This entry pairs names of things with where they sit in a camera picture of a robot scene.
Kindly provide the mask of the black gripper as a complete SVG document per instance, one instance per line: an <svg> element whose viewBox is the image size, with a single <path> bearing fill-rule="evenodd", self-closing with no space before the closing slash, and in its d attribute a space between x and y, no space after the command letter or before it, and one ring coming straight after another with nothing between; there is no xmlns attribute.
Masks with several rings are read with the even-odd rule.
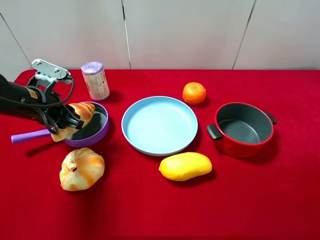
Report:
<svg viewBox="0 0 320 240"><path fill-rule="evenodd" d="M21 96L21 107L38 114L40 122L45 126L77 130L83 127L84 121L75 109L69 104L65 105L66 100L62 100L60 94L53 90L54 84L27 85L22 88L24 93Z"/></svg>

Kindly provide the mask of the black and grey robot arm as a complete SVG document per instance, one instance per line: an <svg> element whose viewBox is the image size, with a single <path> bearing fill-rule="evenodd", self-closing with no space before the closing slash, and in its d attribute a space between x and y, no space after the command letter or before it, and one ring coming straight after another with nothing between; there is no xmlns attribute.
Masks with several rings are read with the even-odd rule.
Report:
<svg viewBox="0 0 320 240"><path fill-rule="evenodd" d="M54 92L54 86L63 81L71 82L71 88L64 100L59 93ZM75 80L70 74L62 79L55 79L38 71L26 86L9 82L1 76L0 113L34 120L44 125L52 134L57 134L66 127L80 130L84 121L71 105L65 105L74 86Z"/></svg>

